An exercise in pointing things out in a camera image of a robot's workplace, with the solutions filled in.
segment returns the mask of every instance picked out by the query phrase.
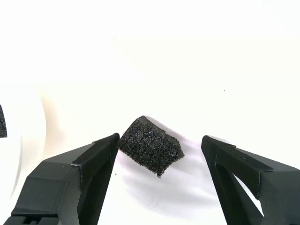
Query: black foam block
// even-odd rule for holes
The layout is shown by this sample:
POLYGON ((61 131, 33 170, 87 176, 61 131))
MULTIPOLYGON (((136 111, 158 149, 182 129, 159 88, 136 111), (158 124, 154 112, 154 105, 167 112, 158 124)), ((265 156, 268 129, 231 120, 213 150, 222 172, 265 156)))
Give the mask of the black foam block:
POLYGON ((184 157, 179 141, 145 116, 137 118, 118 142, 119 149, 158 177, 184 157))
POLYGON ((6 130, 6 124, 4 119, 4 114, 2 111, 2 107, 0 105, 0 138, 7 137, 7 130, 6 130))

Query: white background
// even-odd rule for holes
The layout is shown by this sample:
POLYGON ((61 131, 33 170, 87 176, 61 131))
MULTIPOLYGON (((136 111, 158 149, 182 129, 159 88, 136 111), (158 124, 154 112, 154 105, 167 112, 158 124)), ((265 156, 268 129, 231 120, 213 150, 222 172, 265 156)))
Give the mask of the white background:
POLYGON ((0 79, 37 88, 44 158, 141 115, 181 135, 161 179, 118 154, 101 223, 225 224, 201 139, 300 168, 299 23, 292 0, 2 1, 0 79))

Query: black sponge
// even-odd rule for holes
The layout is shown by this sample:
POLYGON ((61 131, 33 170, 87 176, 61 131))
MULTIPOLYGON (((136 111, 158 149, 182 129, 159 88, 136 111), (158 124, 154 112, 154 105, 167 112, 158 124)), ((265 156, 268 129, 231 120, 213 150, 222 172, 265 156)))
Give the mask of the black sponge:
POLYGON ((5 120, 4 120, 4 114, 2 111, 2 107, 0 105, 0 138, 2 137, 7 137, 7 131, 6 131, 6 124, 5 124, 5 120))
POLYGON ((179 141, 145 116, 137 118, 118 142, 118 148, 158 177, 184 157, 179 141))

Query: porous foam texture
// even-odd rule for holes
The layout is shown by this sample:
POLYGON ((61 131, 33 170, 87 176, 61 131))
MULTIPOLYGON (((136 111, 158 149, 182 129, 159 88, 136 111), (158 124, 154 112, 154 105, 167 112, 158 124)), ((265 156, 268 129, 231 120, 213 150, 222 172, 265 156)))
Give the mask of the porous foam texture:
POLYGON ((145 116, 137 118, 118 142, 118 148, 158 177, 184 157, 179 141, 145 116))
POLYGON ((4 119, 4 114, 2 111, 2 107, 0 105, 0 138, 7 137, 7 130, 6 130, 6 124, 4 119))

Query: black foam piece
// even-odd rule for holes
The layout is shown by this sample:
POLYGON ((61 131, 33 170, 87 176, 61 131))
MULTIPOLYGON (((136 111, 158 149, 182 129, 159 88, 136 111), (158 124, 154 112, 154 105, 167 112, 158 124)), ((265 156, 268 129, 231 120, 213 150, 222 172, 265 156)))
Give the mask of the black foam piece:
POLYGON ((130 125, 117 146, 158 177, 161 177, 172 163, 184 157, 179 141, 145 116, 137 118, 130 125))
POLYGON ((113 134, 41 162, 4 225, 97 225, 119 137, 113 134))
POLYGON ((6 123, 4 119, 4 114, 2 107, 0 105, 0 138, 7 137, 6 123))
POLYGON ((209 136, 201 148, 228 225, 300 225, 300 170, 209 136), (234 175, 260 200, 264 216, 234 175))

